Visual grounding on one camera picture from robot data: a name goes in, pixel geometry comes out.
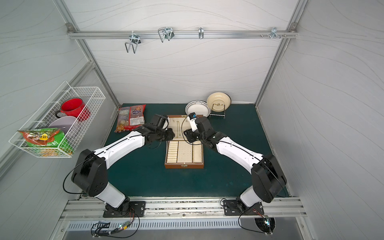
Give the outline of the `wooden jewelry box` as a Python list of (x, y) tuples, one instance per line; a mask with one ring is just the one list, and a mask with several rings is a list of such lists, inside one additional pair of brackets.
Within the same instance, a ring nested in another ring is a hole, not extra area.
[(186, 120), (187, 116), (170, 115), (170, 128), (175, 137), (167, 142), (165, 168), (166, 169), (203, 169), (204, 149), (203, 145), (189, 144), (183, 138), (183, 132), (191, 126)]

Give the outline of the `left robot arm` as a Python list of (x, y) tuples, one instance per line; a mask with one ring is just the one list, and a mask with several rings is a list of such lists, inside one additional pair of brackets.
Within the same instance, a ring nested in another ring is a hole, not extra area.
[(151, 122), (135, 128), (120, 140), (101, 149), (82, 151), (71, 181), (88, 196), (96, 197), (112, 208), (125, 205), (129, 198), (109, 182), (108, 169), (146, 144), (172, 140), (175, 133), (169, 123), (169, 117), (156, 114)]

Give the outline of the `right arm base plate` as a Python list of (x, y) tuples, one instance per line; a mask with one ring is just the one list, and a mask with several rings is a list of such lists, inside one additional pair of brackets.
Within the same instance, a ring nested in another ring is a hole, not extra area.
[(247, 207), (240, 200), (221, 199), (220, 205), (224, 209), (225, 216), (263, 216), (264, 208), (261, 202)]

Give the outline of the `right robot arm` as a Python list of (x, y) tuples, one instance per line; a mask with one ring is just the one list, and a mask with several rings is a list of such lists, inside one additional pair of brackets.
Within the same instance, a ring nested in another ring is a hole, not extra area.
[(249, 172), (252, 186), (238, 197), (243, 206), (250, 208), (259, 202), (270, 203), (284, 190), (287, 179), (274, 155), (262, 155), (241, 146), (222, 132), (215, 131), (206, 117), (198, 118), (191, 113), (185, 120), (190, 128), (184, 131), (184, 137), (190, 144), (200, 141), (206, 148), (230, 158)]

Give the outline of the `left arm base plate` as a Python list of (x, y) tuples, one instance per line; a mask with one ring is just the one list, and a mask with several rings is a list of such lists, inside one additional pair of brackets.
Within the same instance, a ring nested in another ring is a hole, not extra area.
[(119, 207), (114, 208), (109, 204), (105, 205), (104, 218), (139, 218), (144, 216), (146, 208), (145, 201), (124, 201)]

